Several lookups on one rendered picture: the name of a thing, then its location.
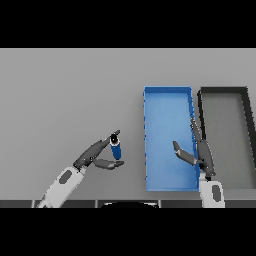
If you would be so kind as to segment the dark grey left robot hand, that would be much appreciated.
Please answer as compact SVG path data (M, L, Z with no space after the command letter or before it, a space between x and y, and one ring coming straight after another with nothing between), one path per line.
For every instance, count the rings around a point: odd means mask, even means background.
M112 134L116 134L118 136L119 133L120 131L117 130ZM124 162L121 161L121 159L116 160L114 158L114 161L111 161L111 160L104 160L104 159L98 158L101 152L107 146L110 146L110 136L107 137L105 140L99 140L94 144L92 144L88 149L86 149L78 157L78 159L73 163L73 166L78 170L81 170L83 167L89 167L91 164L94 164L98 168L107 169L107 170L113 170L116 167L122 166Z

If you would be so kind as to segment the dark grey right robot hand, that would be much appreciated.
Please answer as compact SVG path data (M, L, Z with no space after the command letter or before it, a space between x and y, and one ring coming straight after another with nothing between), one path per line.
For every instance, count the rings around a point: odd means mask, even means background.
M216 175L216 172L209 143L201 136L200 129L193 118L190 119L190 126L196 142L197 156L193 156L181 149L177 141L173 142L175 155L192 166L198 164L199 168L205 174L205 179L210 181L211 178Z

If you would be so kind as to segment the blue pipe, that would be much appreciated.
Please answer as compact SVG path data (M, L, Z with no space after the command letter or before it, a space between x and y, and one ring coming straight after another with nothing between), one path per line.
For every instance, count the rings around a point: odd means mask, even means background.
M120 140L116 134L110 136L110 148L112 150L113 157L116 160L121 159L121 145Z

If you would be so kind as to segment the dark grey bin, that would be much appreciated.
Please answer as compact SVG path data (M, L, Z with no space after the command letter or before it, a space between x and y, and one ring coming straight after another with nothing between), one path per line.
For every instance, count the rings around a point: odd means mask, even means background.
M224 189L256 189L256 130L248 88L201 87L197 93L203 137Z

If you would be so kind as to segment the blue bin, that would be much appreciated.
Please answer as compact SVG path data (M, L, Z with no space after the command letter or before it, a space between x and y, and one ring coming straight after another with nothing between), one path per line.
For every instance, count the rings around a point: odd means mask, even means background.
M144 152L146 190L150 192L197 191L199 167L175 155L173 142L197 157L190 127L195 118L190 86L145 86Z

